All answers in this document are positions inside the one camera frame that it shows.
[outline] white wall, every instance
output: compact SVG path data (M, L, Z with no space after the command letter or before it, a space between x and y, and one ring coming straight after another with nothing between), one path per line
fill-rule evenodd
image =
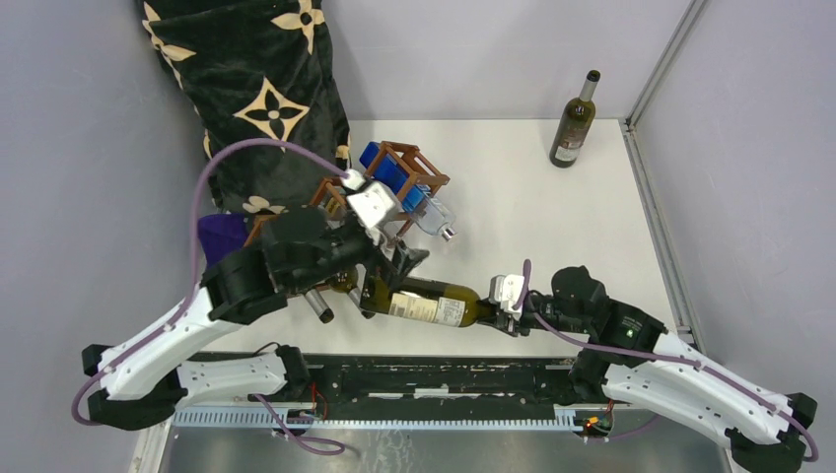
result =
M127 471L136 436L76 425L70 400L84 347L188 285L198 118L133 2L0 10L0 471Z
M836 467L836 3L710 2L639 122L709 355L819 402Z
M688 0L325 0L351 119L627 116Z

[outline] patterned fabric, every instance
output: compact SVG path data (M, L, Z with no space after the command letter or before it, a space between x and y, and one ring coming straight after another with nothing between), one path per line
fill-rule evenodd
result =
M246 138L282 139L348 159L348 120L332 75L320 0L138 0L161 62L194 104L212 156ZM210 181L215 204L270 213L307 203L325 172L278 148L225 160Z

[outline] green glass bottle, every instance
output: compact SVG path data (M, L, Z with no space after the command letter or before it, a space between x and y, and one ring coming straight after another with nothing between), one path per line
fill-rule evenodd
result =
M360 309L367 318L372 313L385 313L450 327L468 327L491 318L495 308L464 286L406 278L393 293L381 278L367 275Z
M595 118L595 104L592 93L600 79L598 71L590 71L581 94L566 103L557 133L549 151L551 164L558 168L568 168L578 159L584 140Z

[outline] white table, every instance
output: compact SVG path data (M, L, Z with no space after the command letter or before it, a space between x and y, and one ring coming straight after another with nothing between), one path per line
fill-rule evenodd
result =
M413 227L411 247L430 250L414 272L468 286L487 296L497 274L533 263L531 287L551 289L551 276L586 265L616 299L674 328L639 191L616 120L596 120L577 163L547 158L557 120L355 121L352 156L371 140L418 145L451 182L439 193L458 215L450 243ZM305 353L561 357L578 352L551 334L512 338L483 326L449 328L360 315L345 296L325 293L336 318L323 325L301 298L207 346L249 351L267 342Z

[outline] blue object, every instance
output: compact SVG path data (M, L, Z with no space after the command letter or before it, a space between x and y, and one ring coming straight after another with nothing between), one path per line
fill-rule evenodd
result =
M375 159L375 156L378 155L380 150L380 143L375 141L369 142L369 145L366 146L363 154L360 155L360 164L368 169L369 165ZM406 179L409 177L409 174L397 165L397 162L392 158L392 156L386 155L381 165L375 170L373 177L386 184L392 192L397 194L403 187L403 184L406 183ZM403 211L411 214L429 192L430 187L424 184L418 184L412 187L401 203L403 205Z
M244 214L213 214L197 221L197 237L211 268L228 254L244 247L248 233Z

